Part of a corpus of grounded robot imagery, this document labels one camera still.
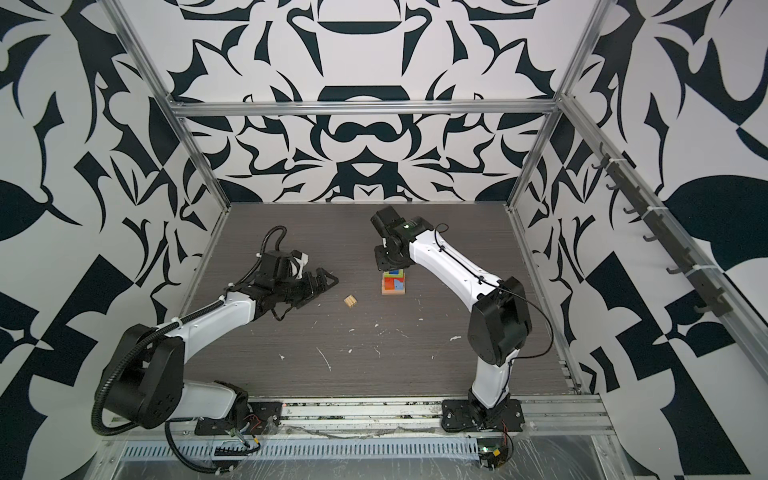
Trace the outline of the green wood block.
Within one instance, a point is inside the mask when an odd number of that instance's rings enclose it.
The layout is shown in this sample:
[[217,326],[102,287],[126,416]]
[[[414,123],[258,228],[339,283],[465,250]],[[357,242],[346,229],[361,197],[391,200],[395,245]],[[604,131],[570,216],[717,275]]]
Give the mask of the green wood block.
[[[383,283],[385,283],[385,280],[384,280],[384,273],[382,274]],[[404,278],[393,278],[393,281],[392,281],[392,282],[395,282],[395,283],[396,283],[396,282],[402,282],[402,283],[404,283],[404,284],[405,284],[405,277],[404,277]]]

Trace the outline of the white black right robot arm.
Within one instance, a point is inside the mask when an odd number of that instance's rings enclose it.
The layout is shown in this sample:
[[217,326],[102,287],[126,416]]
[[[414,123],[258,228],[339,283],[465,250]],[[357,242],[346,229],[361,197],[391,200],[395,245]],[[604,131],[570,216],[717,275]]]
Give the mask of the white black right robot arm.
[[374,248],[379,270],[421,266],[467,308],[467,339],[478,357],[469,399],[483,413],[499,407],[509,397],[514,361],[532,331],[522,284],[482,269],[421,217],[407,220],[387,206],[373,214],[371,223],[381,237]]

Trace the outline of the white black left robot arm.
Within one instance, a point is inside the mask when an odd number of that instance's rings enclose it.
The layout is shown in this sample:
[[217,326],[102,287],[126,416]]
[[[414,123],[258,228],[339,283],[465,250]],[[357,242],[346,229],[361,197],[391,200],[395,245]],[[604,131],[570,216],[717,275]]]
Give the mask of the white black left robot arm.
[[216,340],[276,306],[297,310],[338,284],[323,268],[293,273],[253,269],[213,303],[156,327],[127,329],[94,393],[91,427],[102,436],[146,430],[190,419],[208,419],[219,431],[242,429],[249,414],[247,392],[231,383],[201,383],[184,377],[187,362]]

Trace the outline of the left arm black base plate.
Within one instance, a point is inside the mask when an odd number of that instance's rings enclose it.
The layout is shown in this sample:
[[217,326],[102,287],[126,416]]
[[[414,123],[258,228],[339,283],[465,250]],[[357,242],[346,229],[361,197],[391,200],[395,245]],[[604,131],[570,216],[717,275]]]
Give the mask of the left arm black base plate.
[[275,430],[281,423],[283,403],[257,401],[237,404],[223,419],[201,418],[194,434],[197,436],[229,435],[237,429],[243,435],[262,435]]

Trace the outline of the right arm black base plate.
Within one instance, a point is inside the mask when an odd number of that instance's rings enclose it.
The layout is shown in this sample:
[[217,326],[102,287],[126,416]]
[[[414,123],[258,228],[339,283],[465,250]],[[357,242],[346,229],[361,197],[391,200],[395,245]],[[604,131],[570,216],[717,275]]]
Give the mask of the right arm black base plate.
[[443,400],[441,428],[449,433],[508,431],[521,432],[525,423],[519,400],[505,397],[497,406],[486,408],[474,398]]

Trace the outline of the aluminium horizontal frame bar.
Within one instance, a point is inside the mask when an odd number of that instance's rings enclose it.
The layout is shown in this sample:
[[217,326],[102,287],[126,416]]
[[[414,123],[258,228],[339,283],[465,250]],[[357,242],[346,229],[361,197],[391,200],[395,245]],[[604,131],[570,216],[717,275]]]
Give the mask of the aluminium horizontal frame bar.
[[550,113],[555,107],[556,103],[551,99],[170,103],[171,111],[177,117],[185,118],[251,115]]

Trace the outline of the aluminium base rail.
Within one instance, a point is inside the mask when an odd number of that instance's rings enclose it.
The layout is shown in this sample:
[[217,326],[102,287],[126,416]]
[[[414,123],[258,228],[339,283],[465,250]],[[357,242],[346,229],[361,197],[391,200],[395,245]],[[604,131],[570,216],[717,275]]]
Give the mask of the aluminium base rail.
[[[613,424],[594,395],[533,395],[518,398],[532,435],[610,435]],[[280,424],[324,434],[436,434],[441,397],[288,398],[281,401]]]

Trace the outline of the aluminium corner frame post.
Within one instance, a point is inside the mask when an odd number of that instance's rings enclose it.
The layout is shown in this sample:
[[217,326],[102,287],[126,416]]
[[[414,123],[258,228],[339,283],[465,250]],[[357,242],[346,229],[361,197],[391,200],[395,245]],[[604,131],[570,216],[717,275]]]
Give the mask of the aluminium corner frame post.
[[165,88],[165,84],[162,81],[158,69],[153,64],[147,48],[140,40],[140,37],[121,2],[116,0],[102,0],[99,1],[99,4],[104,9],[107,19],[114,27],[120,42],[134,61],[142,79],[147,85],[170,128],[184,147],[195,168],[202,176],[206,187],[212,193],[214,199],[222,210],[228,211],[231,207],[230,200],[216,179],[207,158],[193,139],[192,133],[184,124],[183,120],[174,113],[174,102],[171,100],[170,93]]

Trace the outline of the black wall hook rack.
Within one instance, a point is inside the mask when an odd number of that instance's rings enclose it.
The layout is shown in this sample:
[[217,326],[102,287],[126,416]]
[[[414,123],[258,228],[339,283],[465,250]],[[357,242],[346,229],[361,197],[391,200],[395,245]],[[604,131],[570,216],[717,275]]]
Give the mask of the black wall hook rack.
[[697,292],[703,305],[696,305],[694,310],[717,317],[731,313],[733,306],[726,299],[725,288],[715,280],[716,266],[695,252],[693,242],[685,239],[683,228],[671,211],[661,205],[626,158],[612,156],[604,142],[599,143],[599,152],[601,159],[592,168],[603,170],[613,181],[607,189],[620,192],[629,202],[630,207],[624,207],[624,213],[636,217],[649,229],[650,234],[644,235],[643,240],[658,242],[671,258],[674,266],[667,267],[666,272],[683,275]]

